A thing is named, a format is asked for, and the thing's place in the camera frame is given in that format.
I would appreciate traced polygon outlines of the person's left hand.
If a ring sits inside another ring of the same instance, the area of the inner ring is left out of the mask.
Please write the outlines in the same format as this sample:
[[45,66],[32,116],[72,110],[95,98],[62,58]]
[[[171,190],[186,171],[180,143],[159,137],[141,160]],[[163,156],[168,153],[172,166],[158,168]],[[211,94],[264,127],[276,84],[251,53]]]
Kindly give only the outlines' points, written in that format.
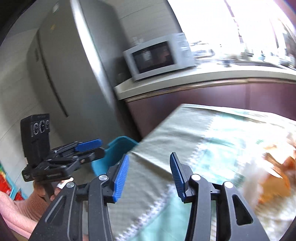
[[51,203],[55,199],[55,197],[59,194],[59,192],[70,182],[73,182],[74,178],[71,177],[67,180],[62,180],[59,182],[53,183],[40,183],[33,182],[34,191],[42,197],[47,203]]

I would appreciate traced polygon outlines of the pink sleeve forearm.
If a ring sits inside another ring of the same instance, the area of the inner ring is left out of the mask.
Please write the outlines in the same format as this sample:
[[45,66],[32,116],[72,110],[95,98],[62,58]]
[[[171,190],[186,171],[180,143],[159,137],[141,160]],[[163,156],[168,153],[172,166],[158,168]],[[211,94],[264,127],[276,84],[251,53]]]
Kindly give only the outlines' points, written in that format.
[[27,199],[13,201],[6,193],[1,192],[1,215],[8,227],[22,237],[30,238],[49,206],[44,200],[45,195],[42,187],[35,188]]

